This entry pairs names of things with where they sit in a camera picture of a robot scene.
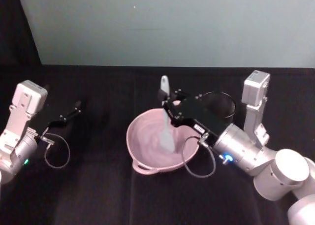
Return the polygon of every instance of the black table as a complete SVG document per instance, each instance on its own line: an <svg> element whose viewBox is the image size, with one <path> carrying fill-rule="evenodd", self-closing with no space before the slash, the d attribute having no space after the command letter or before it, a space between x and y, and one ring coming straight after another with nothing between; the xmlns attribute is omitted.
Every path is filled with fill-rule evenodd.
<svg viewBox="0 0 315 225"><path fill-rule="evenodd" d="M290 148L315 159L314 69L258 68L272 74L263 123L269 148ZM252 178L233 165L218 165L213 177L197 179L184 168L152 176L131 167L126 148L128 124L138 114L160 107L160 78L190 93L213 90L237 102L235 121L244 124L243 82L252 68L163 68L96 66L2 66L0 122L4 129L16 85L30 79L50 85L46 106L31 126L42 128L71 109L88 103L82 115L60 131L71 146L71 161L53 170L38 153L2 187L1 225L288 225L292 195L262 199ZM211 163L199 150L189 163L206 173Z"/></svg>

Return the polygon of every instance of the blue led light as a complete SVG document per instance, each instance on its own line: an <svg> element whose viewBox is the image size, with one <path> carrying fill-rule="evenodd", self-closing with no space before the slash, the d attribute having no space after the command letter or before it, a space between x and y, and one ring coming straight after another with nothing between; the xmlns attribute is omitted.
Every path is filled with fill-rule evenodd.
<svg viewBox="0 0 315 225"><path fill-rule="evenodd" d="M231 155L225 154L225 155L224 155L224 158L227 159L227 160L229 160L230 162L233 161L233 157L232 157Z"/></svg>

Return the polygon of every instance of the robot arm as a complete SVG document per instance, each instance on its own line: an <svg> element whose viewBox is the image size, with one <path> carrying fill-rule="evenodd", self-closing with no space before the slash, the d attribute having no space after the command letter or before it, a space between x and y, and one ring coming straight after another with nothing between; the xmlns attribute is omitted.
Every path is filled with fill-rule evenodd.
<svg viewBox="0 0 315 225"><path fill-rule="evenodd" d="M315 164L298 152L266 147L269 135L262 124L267 102L270 74L254 71L244 82L242 102L247 105L244 130L234 124L226 126L202 104L203 95L189 96L181 90L164 100L163 108L175 127L186 125L198 132L199 144L212 147L223 164L234 163L253 176L257 192L265 199L276 201L292 191L299 199L288 211L291 225L315 224ZM174 100L180 100L177 106Z"/></svg>
<svg viewBox="0 0 315 225"><path fill-rule="evenodd" d="M49 123L40 133L29 127L32 118L43 108L47 90L33 83L24 81L17 85L10 105L10 117L0 135L0 185L10 182L27 163L37 149L38 142L54 145L54 141L45 137L50 128L65 127L67 123L81 113L81 102L78 101L72 111Z"/></svg>

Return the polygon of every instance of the black cable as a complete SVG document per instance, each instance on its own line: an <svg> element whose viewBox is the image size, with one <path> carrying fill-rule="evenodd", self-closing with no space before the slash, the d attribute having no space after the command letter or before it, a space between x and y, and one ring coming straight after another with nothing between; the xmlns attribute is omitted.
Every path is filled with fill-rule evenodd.
<svg viewBox="0 0 315 225"><path fill-rule="evenodd" d="M65 162L65 164L62 165L62 166L54 166L54 165L52 165L51 163L49 163L48 160L47 160L47 153L48 153L48 150L49 150L50 147L51 147L51 145L49 145L49 146L46 148L46 151L45 151L45 154L44 154L45 162L47 163L48 166L50 166L50 167L53 168L53 169L62 169L62 168L64 168L64 167L66 167L67 164L68 164L69 161L70 161L70 147L69 147L68 142L67 142L63 137L61 137L60 135L57 135L57 134L46 133L45 135L53 135L53 136L59 137L59 138L66 144L67 150L68 150L68 159L67 159L67 161Z"/></svg>
<svg viewBox="0 0 315 225"><path fill-rule="evenodd" d="M185 166L186 170L187 170L192 176L194 176L194 177L197 177L197 178L207 178L207 177L210 177L210 176L212 176L212 175L215 173L216 167L217 167L215 156L213 155L213 152L212 152L212 150L211 150L210 147L207 147L207 148L206 148L206 149L209 151L210 156L211 156L211 159L212 159L212 162L213 162L213 169L212 169L212 171L211 171L209 174L207 174L207 175L198 175L198 174L195 174L195 173L193 173L193 172L189 169L189 167L187 166L187 163L186 163L186 161L185 161L185 159L184 159L184 148L185 148L185 146L186 146L186 142L187 142L189 139L193 139L193 138L195 138L195 139L197 139L197 140L200 139L200 138L197 137L197 136L190 136L190 137L186 138L185 141L184 141L184 143L183 143L181 155L182 155L182 160L183 160L184 166Z"/></svg>
<svg viewBox="0 0 315 225"><path fill-rule="evenodd" d="M215 94L223 95L223 96L227 97L227 99L229 99L231 101L231 104L232 104L232 106L230 106L230 108L229 108L229 112L228 112L227 116L221 116L220 114L219 114L219 116L223 117L223 119L229 119L229 118L233 117L236 113L236 101L229 94L227 94L225 92L212 91L212 92L207 92L207 93L203 94L203 98L205 98L205 97L207 98L208 95L215 95Z"/></svg>

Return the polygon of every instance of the light blue wall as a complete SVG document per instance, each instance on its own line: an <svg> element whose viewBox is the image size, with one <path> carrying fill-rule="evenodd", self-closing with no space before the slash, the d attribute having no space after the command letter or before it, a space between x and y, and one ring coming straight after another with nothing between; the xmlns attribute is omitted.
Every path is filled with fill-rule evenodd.
<svg viewBox="0 0 315 225"><path fill-rule="evenodd" d="M315 66L315 0L21 0L43 64Z"/></svg>

